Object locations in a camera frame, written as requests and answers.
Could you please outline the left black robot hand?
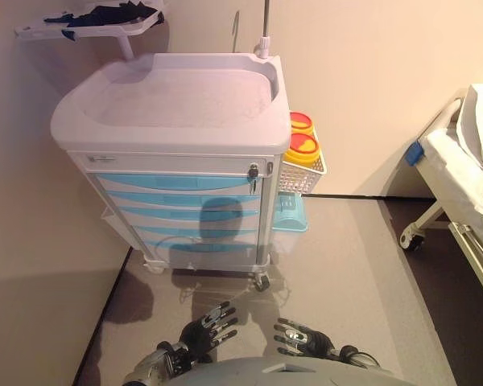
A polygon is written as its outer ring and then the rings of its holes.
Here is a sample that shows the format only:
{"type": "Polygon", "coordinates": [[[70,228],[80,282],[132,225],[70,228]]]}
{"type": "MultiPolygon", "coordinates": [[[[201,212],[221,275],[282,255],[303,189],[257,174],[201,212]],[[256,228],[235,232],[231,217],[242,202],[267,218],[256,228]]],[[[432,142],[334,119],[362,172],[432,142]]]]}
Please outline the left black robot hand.
{"type": "Polygon", "coordinates": [[[237,335],[233,326],[236,308],[222,302],[200,318],[188,323],[182,330],[179,342],[188,350],[192,362],[204,359],[210,351],[237,335]]]}

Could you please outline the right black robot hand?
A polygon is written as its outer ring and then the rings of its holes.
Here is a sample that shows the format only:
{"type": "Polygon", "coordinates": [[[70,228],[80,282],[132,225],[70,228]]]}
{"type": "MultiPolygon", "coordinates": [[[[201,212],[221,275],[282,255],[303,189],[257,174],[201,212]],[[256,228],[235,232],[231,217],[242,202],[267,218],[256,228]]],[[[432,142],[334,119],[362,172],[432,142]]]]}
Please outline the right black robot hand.
{"type": "Polygon", "coordinates": [[[280,343],[277,351],[283,355],[329,359],[334,346],[324,333],[286,318],[274,324],[274,340],[280,343]]]}

